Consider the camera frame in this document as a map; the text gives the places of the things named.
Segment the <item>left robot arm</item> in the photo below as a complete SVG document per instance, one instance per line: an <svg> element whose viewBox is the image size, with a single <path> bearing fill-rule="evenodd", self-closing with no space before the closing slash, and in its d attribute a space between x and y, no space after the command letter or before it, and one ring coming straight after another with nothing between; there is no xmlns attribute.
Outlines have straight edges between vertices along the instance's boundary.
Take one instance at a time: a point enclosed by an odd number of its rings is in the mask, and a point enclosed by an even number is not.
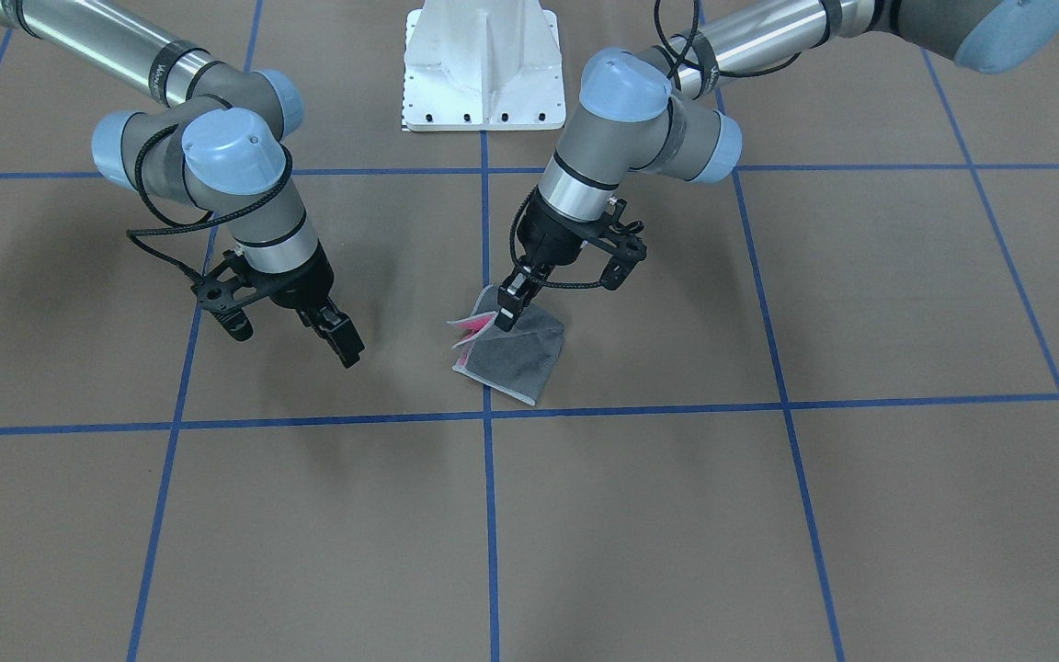
<svg viewBox="0 0 1059 662"><path fill-rule="evenodd" d="M730 80L760 78L798 55L881 32L979 73L1026 62L1059 32L1059 1L759 1L661 35L650 50L609 47L584 67L579 105L541 180L511 222L511 275L496 290L495 325L511 332L552 272L584 246L609 260L597 288L614 291L646 256L642 226L623 223L617 193L632 173L719 183L743 135L701 104Z"/></svg>

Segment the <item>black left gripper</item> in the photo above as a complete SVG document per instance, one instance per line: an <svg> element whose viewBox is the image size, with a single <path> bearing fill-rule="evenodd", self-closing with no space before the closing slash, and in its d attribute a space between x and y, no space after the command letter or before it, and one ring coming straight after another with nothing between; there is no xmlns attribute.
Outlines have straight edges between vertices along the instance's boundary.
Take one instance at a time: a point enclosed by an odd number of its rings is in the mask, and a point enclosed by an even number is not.
<svg viewBox="0 0 1059 662"><path fill-rule="evenodd" d="M511 275L497 288L497 328L511 332L533 299L541 293L553 270L579 258L584 241L597 233L595 222L568 218L548 204L541 194L530 194L520 214L520 246L524 255L514 265Z"/></svg>

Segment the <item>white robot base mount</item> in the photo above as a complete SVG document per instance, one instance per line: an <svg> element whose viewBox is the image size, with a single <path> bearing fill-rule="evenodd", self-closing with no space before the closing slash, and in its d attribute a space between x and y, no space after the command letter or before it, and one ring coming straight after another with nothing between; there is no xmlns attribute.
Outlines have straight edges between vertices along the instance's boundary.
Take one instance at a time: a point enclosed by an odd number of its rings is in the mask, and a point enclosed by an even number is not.
<svg viewBox="0 0 1059 662"><path fill-rule="evenodd" d="M538 1L425 1L403 26L403 130L564 126L558 17Z"/></svg>

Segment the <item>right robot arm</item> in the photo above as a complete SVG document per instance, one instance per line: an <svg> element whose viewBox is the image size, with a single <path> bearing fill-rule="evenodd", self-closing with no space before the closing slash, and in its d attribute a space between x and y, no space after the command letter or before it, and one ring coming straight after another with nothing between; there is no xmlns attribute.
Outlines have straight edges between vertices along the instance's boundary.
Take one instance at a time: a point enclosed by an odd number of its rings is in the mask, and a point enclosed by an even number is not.
<svg viewBox="0 0 1059 662"><path fill-rule="evenodd" d="M161 105L102 118L94 164L158 219L127 238L180 271L227 335L251 338L246 309L268 299L342 365L358 363L364 342L333 302L333 265L283 143L305 118L295 84L276 70L236 70L108 1L0 1L0 26L58 44Z"/></svg>

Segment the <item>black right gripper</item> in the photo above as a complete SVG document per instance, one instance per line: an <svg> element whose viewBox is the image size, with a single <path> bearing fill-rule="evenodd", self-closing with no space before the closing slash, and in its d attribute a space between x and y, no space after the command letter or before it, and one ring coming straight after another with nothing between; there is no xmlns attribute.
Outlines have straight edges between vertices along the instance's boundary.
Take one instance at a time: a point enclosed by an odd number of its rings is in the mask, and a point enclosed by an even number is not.
<svg viewBox="0 0 1059 662"><path fill-rule="evenodd" d="M315 248L299 267L268 276L276 288L269 294L274 304L298 311L303 325L333 348L342 366L358 363L365 351L364 339L348 315L333 302L335 272L323 248Z"/></svg>

